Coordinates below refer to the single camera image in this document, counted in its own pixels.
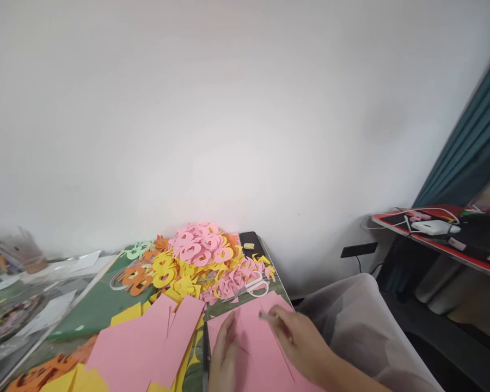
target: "desk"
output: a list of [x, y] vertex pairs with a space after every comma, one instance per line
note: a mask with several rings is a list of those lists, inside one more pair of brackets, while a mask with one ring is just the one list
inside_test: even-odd
[[[431, 208], [446, 209], [447, 211], [450, 211], [451, 213], [453, 213], [456, 217], [459, 217], [461, 215], [461, 213], [463, 212], [463, 208], [457, 207], [457, 206], [451, 206], [451, 205], [439, 205], [439, 206], [425, 207], [425, 208], [422, 208], [421, 211], [424, 213], [427, 213], [429, 215], [432, 215], [434, 217], [439, 217], [439, 218], [442, 218], [443, 216], [447, 215], [446, 213], [443, 213], [443, 211], [432, 210]], [[388, 215], [385, 215], [385, 214], [375, 214], [372, 216], [372, 221], [377, 223], [378, 225], [386, 227], [389, 230], [392, 230], [393, 232], [396, 232], [402, 236], [409, 237], [411, 240], [418, 242], [422, 245], [425, 245], [425, 246], [427, 246], [433, 250], [436, 250], [440, 253], [441, 252], [445, 253], [451, 259], [459, 261], [460, 263], [467, 265], [470, 268], [473, 268], [477, 271], [480, 271], [482, 273], [490, 275], [490, 263], [487, 263], [487, 262], [472, 258], [468, 255], [465, 255], [464, 253], [460, 252], [459, 250], [457, 250], [451, 246], [444, 245], [444, 244], [429, 240], [426, 236], [419, 235], [419, 234], [410, 234], [410, 232], [407, 229], [404, 229], [402, 227], [391, 226], [391, 224], [383, 221], [383, 218], [385, 218], [387, 216]]]
[[[263, 240], [258, 236], [259, 242], [261, 247], [263, 248], [263, 251], [265, 253], [265, 257], [274, 265], [272, 262], [272, 259], [270, 255], [268, 254], [267, 248], [265, 247], [265, 244], [263, 243]], [[123, 269], [125, 266], [129, 265], [131, 260], [127, 259], [126, 256], [120, 257], [117, 259], [116, 263], [113, 264], [111, 269], [107, 271], [107, 273], [102, 277], [102, 279], [99, 281], [97, 285], [103, 285], [105, 287], [108, 287], [108, 282], [111, 281], [111, 275], [116, 274], [118, 270]], [[285, 288], [283, 287], [283, 284], [281, 283], [281, 280], [279, 279], [277, 271], [274, 274], [274, 277], [276, 279], [276, 282], [270, 282], [269, 285], [269, 292], [270, 291], [275, 291], [277, 294], [280, 294], [283, 299], [285, 299], [289, 304], [290, 300], [289, 297], [285, 291]], [[95, 298], [92, 298], [94, 296], [98, 296], [100, 294], [95, 294], [97, 290], [95, 290], [96, 286], [91, 290], [88, 295], [83, 298], [83, 300], [80, 302], [82, 305], [81, 307], [87, 308], [85, 304], [88, 303], [95, 303]], [[128, 292], [122, 290], [120, 292], [117, 292], [115, 295], [117, 296], [122, 296], [123, 298], [118, 300], [115, 299], [115, 301], [118, 302], [123, 302], [123, 305], [115, 305], [114, 307], [110, 308], [109, 310], [103, 309], [102, 312], [97, 312], [97, 316], [95, 317], [95, 312], [94, 311], [89, 311], [88, 309], [84, 309], [80, 311], [79, 313], [81, 314], [80, 317], [87, 317], [89, 318], [88, 320], [88, 327], [83, 328], [80, 330], [80, 332], [83, 332], [83, 334], [64, 334], [62, 333], [59, 339], [56, 339], [57, 335], [51, 335], [49, 339], [46, 339], [38, 349], [33, 352], [31, 355], [29, 355], [27, 358], [23, 359], [23, 362], [21, 365], [14, 370], [13, 374], [8, 377], [7, 383], [5, 385], [8, 385], [10, 381], [16, 379], [20, 375], [22, 375], [24, 372], [28, 371], [29, 369], [38, 366], [51, 358], [54, 358], [56, 355], [60, 353], [72, 353], [79, 345], [84, 344], [89, 338], [94, 335], [94, 333], [97, 333], [100, 329], [107, 328], [110, 324], [111, 317], [114, 316], [116, 313], [120, 311], [120, 306], [121, 310], [123, 308], [127, 307], [130, 304], [141, 302], [141, 298], [136, 298], [132, 297]], [[217, 301], [213, 306], [207, 305], [207, 311], [205, 312], [205, 317], [204, 321], [210, 320], [212, 317], [211, 316], [219, 316], [229, 310], [235, 309], [238, 306], [247, 303], [249, 301], [254, 300], [255, 298], [247, 293], [239, 296], [239, 302], [238, 303], [232, 303], [232, 302], [222, 302], [222, 301]], [[76, 325], [80, 325], [82, 321], [79, 320], [79, 317], [73, 315], [72, 313], [69, 313], [68, 316], [62, 320], [62, 322], [56, 327], [54, 330], [55, 331], [60, 331], [60, 330], [74, 330], [74, 327]], [[189, 352], [189, 358], [196, 357], [198, 360], [201, 361], [203, 358], [203, 339], [199, 339], [198, 342], [194, 342], [192, 347], [190, 348]], [[203, 376], [203, 367], [202, 363], [195, 363], [192, 366], [190, 366], [187, 369], [187, 373], [185, 375], [185, 379], [183, 381], [183, 386], [182, 386], [182, 391], [183, 392], [201, 392], [203, 390], [203, 384], [202, 384], [202, 376]]]

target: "finger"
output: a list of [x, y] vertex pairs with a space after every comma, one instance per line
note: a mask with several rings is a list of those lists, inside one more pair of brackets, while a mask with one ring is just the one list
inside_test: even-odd
[[285, 355], [289, 359], [291, 359], [292, 353], [294, 351], [294, 345], [292, 344], [292, 341], [289, 340], [289, 338], [287, 337], [286, 332], [279, 326], [270, 323], [268, 325], [271, 327], [271, 330], [276, 336], [276, 339], [278, 339], [279, 345], [281, 346], [281, 349], [283, 350]]
[[223, 358], [225, 357], [225, 350], [227, 349], [227, 335], [229, 333], [229, 327], [234, 322], [235, 313], [231, 312], [230, 315], [225, 319], [221, 328], [218, 332], [218, 337], [216, 338], [216, 344], [214, 346], [214, 352], [212, 355], [212, 360], [221, 364]]
[[290, 328], [290, 326], [292, 325], [292, 317], [294, 316], [294, 312], [289, 312], [283, 309], [280, 305], [274, 305], [273, 307], [271, 307], [268, 313], [272, 316], [280, 318], [285, 323], [285, 325], [287, 325], [287, 327]]
[[238, 346], [240, 345], [240, 342], [238, 342], [238, 339], [234, 339], [234, 341], [229, 345], [229, 349], [225, 353], [225, 362], [229, 362], [231, 364], [236, 364], [236, 355], [238, 352]]

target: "table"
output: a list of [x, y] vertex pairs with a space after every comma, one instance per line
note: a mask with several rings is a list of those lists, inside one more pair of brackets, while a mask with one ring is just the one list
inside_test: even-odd
[[[459, 217], [461, 213], [463, 212], [462, 207], [458, 206], [452, 206], [452, 205], [439, 205], [439, 206], [430, 206], [430, 207], [424, 207], [421, 208], [421, 212], [427, 213], [429, 215], [435, 216], [442, 218], [443, 216], [446, 216], [447, 214], [444, 213], [443, 211], [440, 210], [432, 210], [432, 208], [443, 208], [446, 209], [447, 211], [450, 211], [453, 213], [456, 217]], [[473, 257], [470, 257], [459, 250], [449, 246], [445, 245], [433, 240], [428, 239], [427, 237], [419, 234], [410, 234], [410, 232], [407, 229], [404, 229], [399, 226], [392, 226], [391, 224], [383, 221], [383, 218], [388, 217], [388, 215], [385, 214], [375, 214], [372, 216], [372, 221], [377, 223], [378, 225], [381, 225], [383, 227], [388, 228], [389, 230], [392, 230], [393, 232], [396, 232], [402, 236], [409, 237], [411, 240], [418, 242], [424, 246], [429, 247], [430, 249], [436, 250], [440, 253], [446, 254], [448, 257], [451, 259], [454, 259], [466, 266], [469, 266], [470, 268], [473, 268], [477, 271], [480, 271], [482, 273], [485, 273], [490, 276], [490, 264], [478, 259], [475, 259]]]
[[[265, 247], [265, 244], [261, 237], [258, 236], [258, 239], [260, 241], [261, 247], [263, 248], [263, 251], [265, 253], [265, 257], [274, 265], [267, 248]], [[108, 281], [111, 281], [111, 274], [116, 273], [119, 269], [123, 268], [123, 265], [129, 264], [130, 260], [126, 260], [125, 258], [119, 258], [115, 264], [113, 264], [112, 268], [109, 269], [109, 271], [100, 279], [98, 285], [104, 285], [108, 286]], [[277, 294], [280, 294], [283, 299], [285, 299], [289, 304], [290, 300], [289, 297], [285, 291], [285, 288], [283, 287], [283, 283], [281, 282], [278, 272], [276, 271], [274, 274], [274, 277], [276, 279], [275, 282], [271, 281], [269, 285], [269, 292], [275, 291]], [[126, 294], [126, 298], [124, 300], [124, 303], [126, 301], [136, 301], [140, 302], [140, 298], [135, 299], [136, 297], [132, 297], [129, 293], [125, 291], [120, 291], [117, 292], [115, 295], [119, 296], [120, 294]], [[223, 302], [223, 301], [218, 301], [216, 302], [213, 306], [207, 305], [207, 311], [205, 312], [204, 316], [204, 321], [210, 320], [212, 317], [211, 316], [219, 316], [229, 310], [235, 309], [238, 306], [247, 303], [249, 301], [254, 300], [255, 298], [249, 294], [244, 294], [239, 297], [239, 302], [238, 303], [231, 303], [231, 302]], [[83, 303], [94, 303], [94, 301], [89, 297], [86, 296], [80, 304], [77, 305], [75, 310], [78, 310], [80, 305]], [[38, 366], [51, 358], [54, 358], [56, 355], [60, 353], [72, 353], [79, 345], [84, 344], [89, 338], [94, 335], [94, 333], [97, 333], [100, 329], [107, 328], [109, 326], [111, 317], [114, 316], [116, 313], [118, 313], [120, 310], [118, 307], [115, 307], [112, 312], [113, 314], [106, 314], [105, 311], [101, 312], [100, 316], [97, 318], [95, 321], [91, 321], [88, 323], [88, 326], [90, 326], [90, 329], [87, 330], [87, 328], [81, 329], [80, 332], [83, 332], [80, 335], [73, 335], [70, 333], [62, 333], [61, 338], [55, 339], [54, 333], [50, 336], [49, 339], [46, 339], [38, 349], [33, 352], [31, 355], [29, 355], [27, 358], [24, 359], [23, 363], [14, 371], [11, 377], [9, 377], [8, 382], [5, 384], [6, 386], [9, 384], [10, 381], [16, 379], [20, 375], [22, 375], [24, 372], [27, 370]], [[87, 317], [91, 317], [92, 314], [89, 311], [84, 311], [87, 315]], [[66, 328], [66, 330], [73, 330], [75, 323], [76, 323], [76, 316], [73, 315], [72, 313], [69, 313], [69, 315], [62, 320], [62, 322], [54, 329], [55, 332], [58, 332], [60, 330], [63, 330], [65, 326], [69, 326]], [[195, 336], [198, 336], [198, 334], [203, 331], [203, 328], [198, 329], [196, 331]], [[203, 339], [199, 339], [197, 342], [196, 340], [194, 341], [193, 345], [190, 348], [189, 352], [189, 358], [196, 357], [200, 362], [195, 363], [192, 366], [190, 366], [187, 369], [187, 373], [185, 375], [185, 380], [183, 382], [183, 387], [182, 390], [183, 392], [201, 392], [203, 390], [203, 385], [202, 385], [202, 375], [203, 375], [203, 368], [202, 368], [202, 363], [201, 359], [203, 357]]]

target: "craft supplies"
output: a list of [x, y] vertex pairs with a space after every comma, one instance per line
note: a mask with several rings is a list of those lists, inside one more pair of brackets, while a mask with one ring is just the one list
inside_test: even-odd
[[[78, 375], [78, 372], [83, 371], [83, 364], [89, 359], [93, 346], [96, 343], [96, 339], [97, 335], [94, 335], [85, 344], [79, 346], [73, 354], [58, 354], [51, 360], [30, 369], [28, 372], [22, 374], [16, 380], [11, 382], [7, 388], [7, 392], [36, 392], [44, 385], [64, 377], [73, 370], [76, 370]], [[65, 386], [66, 382], [64, 379], [62, 380], [61, 385], [63, 390], [65, 390]]]
[[0, 299], [11, 299], [23, 293], [26, 285], [19, 276], [4, 279], [0, 282]]
[[45, 308], [33, 318], [29, 324], [18, 332], [18, 336], [28, 336], [45, 329], [59, 321], [74, 299], [76, 290], [50, 300]]
[[[128, 249], [125, 254], [135, 257], [134, 262], [117, 281], [133, 296], [152, 284], [177, 304], [186, 296], [214, 305], [218, 299], [233, 300], [237, 292], [266, 294], [274, 267], [264, 256], [245, 257], [239, 244], [238, 234], [225, 233], [214, 224], [189, 224], [174, 238], [157, 236], [154, 243], [141, 242]], [[254, 287], [245, 290], [249, 283]], [[254, 294], [258, 289], [264, 291]]]
[[174, 314], [176, 303], [160, 296], [141, 317], [102, 330], [85, 369], [96, 368], [111, 392], [146, 392], [151, 381], [171, 388], [203, 306], [188, 297]]
[[33, 296], [13, 305], [0, 316], [0, 342], [10, 338], [22, 328], [41, 300], [41, 295]]

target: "green cutting mat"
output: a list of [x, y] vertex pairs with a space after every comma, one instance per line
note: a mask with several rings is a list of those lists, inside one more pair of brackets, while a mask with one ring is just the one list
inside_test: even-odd
[[118, 257], [102, 279], [61, 321], [47, 339], [68, 339], [98, 333], [111, 324], [111, 317], [114, 315], [138, 302], [144, 303], [152, 288], [145, 290], [137, 297], [131, 296], [125, 290], [111, 288], [112, 279], [132, 262], [133, 260], [129, 260], [126, 254]]

